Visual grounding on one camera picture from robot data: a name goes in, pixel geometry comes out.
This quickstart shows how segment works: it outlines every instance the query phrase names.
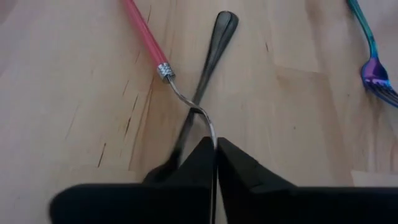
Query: iridescent fork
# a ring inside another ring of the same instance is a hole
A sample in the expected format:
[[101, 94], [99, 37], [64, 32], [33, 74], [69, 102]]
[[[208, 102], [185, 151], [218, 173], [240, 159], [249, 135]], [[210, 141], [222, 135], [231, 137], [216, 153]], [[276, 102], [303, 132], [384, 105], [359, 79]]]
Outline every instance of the iridescent fork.
[[361, 24], [368, 40], [370, 49], [370, 58], [363, 65], [361, 71], [363, 85], [365, 89], [370, 90], [380, 99], [392, 106], [398, 107], [398, 94], [391, 86], [387, 71], [379, 60], [376, 41], [374, 40], [372, 30], [366, 21], [361, 7], [359, 6], [357, 0], [347, 0], [347, 3], [359, 20], [359, 23]]

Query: wooden surface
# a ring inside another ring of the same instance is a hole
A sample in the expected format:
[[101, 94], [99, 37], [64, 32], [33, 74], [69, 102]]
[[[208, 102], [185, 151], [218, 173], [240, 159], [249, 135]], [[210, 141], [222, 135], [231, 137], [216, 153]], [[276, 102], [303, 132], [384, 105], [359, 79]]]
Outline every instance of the wooden surface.
[[[239, 16], [201, 105], [219, 136], [267, 168], [327, 186], [398, 171], [398, 112], [362, 87], [367, 43], [344, 0], [136, 3], [187, 96], [217, 13]], [[398, 87], [398, 3], [359, 3]], [[140, 181], [167, 158], [186, 113], [119, 1], [0, 3], [1, 223], [43, 223], [51, 196], [73, 184]], [[204, 135], [198, 120], [185, 156]]]

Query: wood grain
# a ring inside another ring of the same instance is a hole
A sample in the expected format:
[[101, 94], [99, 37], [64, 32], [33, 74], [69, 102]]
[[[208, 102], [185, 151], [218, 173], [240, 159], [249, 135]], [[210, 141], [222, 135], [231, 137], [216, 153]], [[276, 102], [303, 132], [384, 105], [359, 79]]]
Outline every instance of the wood grain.
[[[344, 0], [136, 3], [187, 96], [200, 78], [217, 13], [239, 16], [201, 104], [218, 136], [297, 185], [371, 185], [381, 183], [378, 175], [394, 182], [398, 112], [362, 87], [368, 46]], [[359, 3], [396, 86], [398, 4]], [[1, 223], [46, 222], [57, 191], [137, 182], [166, 160], [188, 108], [158, 79], [119, 1], [6, 4]], [[183, 156], [205, 135], [195, 120]]]

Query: wooden table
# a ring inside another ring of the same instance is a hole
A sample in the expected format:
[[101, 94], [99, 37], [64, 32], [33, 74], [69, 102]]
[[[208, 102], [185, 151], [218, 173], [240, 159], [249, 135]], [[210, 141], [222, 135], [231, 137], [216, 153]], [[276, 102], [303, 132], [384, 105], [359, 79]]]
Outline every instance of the wooden table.
[[[167, 158], [187, 108], [158, 79], [120, 1], [3, 2], [1, 223], [43, 223], [59, 190], [137, 182]], [[267, 168], [327, 186], [355, 184], [353, 170], [397, 172], [397, 111], [364, 91], [367, 44], [344, 0], [136, 3], [187, 96], [217, 13], [239, 16], [201, 105], [219, 136]], [[398, 86], [398, 3], [360, 4]], [[206, 134], [196, 121], [185, 156]]]

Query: silver ferrule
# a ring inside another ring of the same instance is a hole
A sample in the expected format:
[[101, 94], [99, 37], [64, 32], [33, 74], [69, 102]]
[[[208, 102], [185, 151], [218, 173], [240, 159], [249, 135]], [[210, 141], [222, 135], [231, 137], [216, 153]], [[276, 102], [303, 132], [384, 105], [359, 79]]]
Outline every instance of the silver ferrule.
[[172, 70], [172, 67], [169, 65], [169, 63], [162, 63], [157, 67], [157, 73], [159, 74], [160, 78], [164, 83], [169, 83], [169, 80], [167, 77], [171, 77], [174, 79], [175, 74]]

